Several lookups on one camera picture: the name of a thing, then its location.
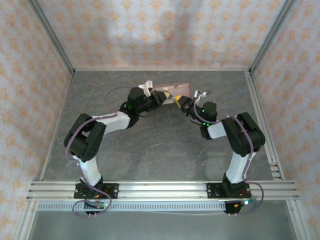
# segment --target robotic arm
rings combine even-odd
[[[212,186],[208,183],[207,188],[212,192],[208,197],[241,198],[243,192],[248,192],[249,185],[245,183],[245,179],[251,160],[265,144],[266,138],[247,112],[217,121],[217,105],[207,101],[202,107],[198,106],[196,103],[198,94],[196,91],[194,98],[176,96],[175,100],[187,117],[191,116],[202,124],[200,132],[203,138],[211,140],[227,136],[233,150],[231,163],[223,175],[222,184]]]
[[[95,198],[99,196],[99,193],[92,190],[85,183],[84,178],[96,189],[102,191],[103,188],[103,178],[96,161],[96,154],[103,136],[116,130],[131,128],[139,120],[139,114],[155,110],[170,95],[166,92],[157,91],[150,93],[149,89],[145,87],[148,86],[148,82],[142,86],[144,86],[143,89],[134,87],[130,90],[127,102],[124,102],[116,113],[99,117],[90,116],[86,113],[81,114],[64,139],[63,145],[67,147],[77,129],[88,120],[95,119],[81,129],[69,148],[69,153],[79,162],[82,172],[81,189],[78,189],[78,191],[82,192],[86,198]]]
[[[151,89],[152,86],[150,87],[148,82],[145,85],[132,88],[127,97],[127,102],[124,102],[116,113],[99,117],[90,116],[86,113],[81,114],[67,134],[63,143],[65,147],[81,125],[92,118],[94,119],[81,129],[69,148],[69,153],[74,159],[78,160],[82,171],[81,188],[77,190],[85,196],[84,198],[101,197],[98,192],[92,190],[85,183],[84,178],[90,185],[102,191],[103,178],[98,171],[95,156],[98,153],[103,136],[116,130],[131,128],[139,120],[139,114],[153,111],[161,106],[166,99],[172,98],[168,92],[150,92]],[[197,99],[196,96],[190,98],[180,95],[175,97],[175,102],[187,117],[191,116],[201,123],[200,132],[203,138],[211,140],[227,137],[233,150],[231,163],[223,176],[222,183],[207,184],[207,188],[211,192],[208,193],[208,197],[241,198],[243,197],[242,192],[248,191],[249,187],[245,182],[248,167],[252,157],[265,144],[265,136],[247,112],[217,121],[217,105],[207,101],[200,107],[197,105]]]

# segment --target patterned wallpaper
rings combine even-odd
[[[26,0],[0,1],[0,239],[44,162],[70,75]]]
[[[285,0],[39,0],[74,68],[248,68]]]
[[[285,176],[320,237],[320,4],[298,0],[255,76]]]

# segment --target gray marble floor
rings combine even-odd
[[[77,180],[74,163],[64,158],[63,140],[81,113],[111,114],[126,101],[130,89],[121,86],[190,83],[195,90],[212,90],[205,101],[217,104],[218,119],[248,112],[257,120],[245,74],[242,71],[76,71],[56,133],[44,178]],[[171,181],[222,179],[229,167],[232,149],[228,139],[205,140],[199,126],[191,123],[176,104],[163,105],[148,118],[126,130],[104,136],[96,156],[98,168],[109,181]],[[264,147],[253,159],[249,180],[272,179]]]

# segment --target purple cable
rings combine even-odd
[[[132,88],[135,88],[136,86],[118,86],[112,90],[110,90],[104,97],[104,101],[107,102],[107,97],[110,93],[112,93],[114,90],[117,90],[117,89],[132,89]]]
[[[112,89],[111,91],[109,91],[109,92],[105,95],[104,100],[106,101],[108,95],[109,95],[110,93],[112,93],[114,90],[124,89],[124,88],[126,88],[126,89],[131,89],[131,88],[134,88],[134,87],[133,87],[133,86],[120,86],[120,87],[116,87],[116,88]],[[75,161],[75,162],[77,163],[83,181],[84,181],[91,189],[93,189],[94,191],[96,191],[96,192],[98,192],[98,193],[100,193],[100,194],[102,194],[102,195],[105,195],[105,196],[110,200],[109,205],[108,205],[104,210],[102,210],[102,211],[100,211],[100,212],[98,212],[98,213],[95,213],[95,214],[94,214],[95,216],[98,216],[98,215],[101,215],[101,214],[105,213],[105,212],[107,211],[107,209],[110,208],[110,206],[111,206],[111,204],[112,204],[112,199],[111,199],[111,197],[110,197],[109,194],[107,194],[106,192],[101,191],[101,190],[95,188],[94,186],[92,186],[92,185],[87,181],[87,179],[85,178],[85,176],[84,176],[84,174],[83,174],[83,172],[82,172],[82,170],[81,170],[81,168],[80,168],[80,163],[79,163],[79,161],[76,160],[76,159],[74,159],[74,158],[71,156],[71,154],[69,154],[69,150],[70,150],[70,146],[71,146],[72,142],[75,140],[77,134],[82,130],[82,128],[83,128],[85,125],[87,125],[87,124],[89,124],[89,123],[91,123],[91,122],[93,122],[93,121],[95,121],[95,120],[109,119],[109,118],[113,118],[113,117],[116,117],[116,116],[117,116],[117,113],[115,113],[115,114],[113,114],[113,115],[109,115],[109,116],[93,117],[93,118],[85,121],[85,122],[84,122],[83,124],[81,124],[81,125],[78,127],[78,129],[74,132],[74,134],[72,135],[71,139],[69,140],[69,142],[68,142],[68,144],[67,144],[67,146],[66,146],[66,148],[65,148],[65,152],[64,152],[64,156],[65,156],[65,158],[66,158],[67,160]],[[90,203],[90,204],[96,203],[96,204],[99,204],[100,201],[79,200],[79,201],[75,202],[74,205],[72,206],[72,213],[73,213],[73,215],[75,215],[75,216],[78,217],[78,218],[90,218],[91,214],[85,215],[85,216],[81,216],[81,215],[76,214],[76,212],[75,212],[75,207],[76,207],[76,205],[77,205],[78,203]]]
[[[197,96],[197,97],[195,98],[195,100],[194,100],[194,103],[193,103],[193,110],[194,110],[195,115],[196,115],[200,120],[202,120],[203,122],[208,123],[208,124],[217,124],[217,123],[221,122],[220,120],[217,120],[217,121],[208,121],[208,120],[205,120],[204,118],[202,118],[202,117],[198,114],[198,112],[197,112],[197,110],[196,110],[196,103],[197,103],[197,101],[198,101],[198,99],[199,99],[200,97],[201,97],[201,95]],[[262,202],[264,201],[265,192],[264,192],[264,189],[262,188],[262,186],[261,186],[258,182],[247,181],[247,180],[245,179],[245,174],[246,174],[246,172],[247,172],[247,170],[248,170],[248,168],[249,168],[250,162],[251,162],[250,159],[251,159],[251,157],[252,157],[252,154],[254,153],[254,145],[253,145],[253,143],[252,143],[252,141],[251,141],[251,139],[250,139],[250,137],[249,137],[246,129],[245,129],[244,126],[241,124],[241,122],[240,122],[236,117],[234,117],[234,116],[233,116],[232,118],[233,118],[233,119],[236,121],[236,123],[240,126],[240,128],[242,129],[242,131],[243,131],[243,133],[244,133],[245,137],[247,138],[247,140],[248,140],[248,142],[249,142],[249,145],[250,145],[250,155],[249,155],[249,157],[248,157],[248,161],[247,161],[247,163],[245,164],[244,170],[243,170],[243,172],[242,172],[243,182],[246,183],[246,184],[255,184],[255,185],[257,185],[257,186],[261,189],[261,200],[260,200],[259,204],[258,204],[255,208],[251,209],[250,211],[238,213],[238,214],[247,214],[247,213],[252,213],[253,211],[257,210],[257,209],[261,206]]]
[[[243,182],[246,183],[246,184],[255,184],[255,185],[257,185],[257,186],[261,189],[261,200],[260,200],[259,204],[258,204],[255,208],[251,209],[250,211],[238,213],[238,214],[248,214],[248,213],[252,213],[253,211],[257,210],[257,209],[261,206],[262,202],[264,201],[265,192],[264,192],[264,189],[262,188],[262,186],[261,186],[258,182],[247,181],[247,180],[245,179],[245,174],[246,174],[246,172],[247,172],[247,170],[248,170],[248,168],[249,168],[250,162],[251,162],[251,161],[250,161],[251,156],[252,156],[252,154],[254,153],[254,145],[253,145],[253,143],[252,143],[252,141],[251,141],[251,139],[250,139],[250,137],[249,137],[249,134],[247,133],[246,129],[244,128],[244,126],[242,126],[241,122],[240,122],[236,117],[233,117],[233,119],[234,119],[234,120],[236,121],[236,123],[240,126],[240,128],[242,129],[245,137],[248,139],[248,142],[249,142],[249,144],[250,144],[250,155],[249,155],[249,157],[248,157],[248,161],[246,162],[245,167],[244,167],[244,170],[243,170],[243,172],[242,172],[242,180],[243,180]]]

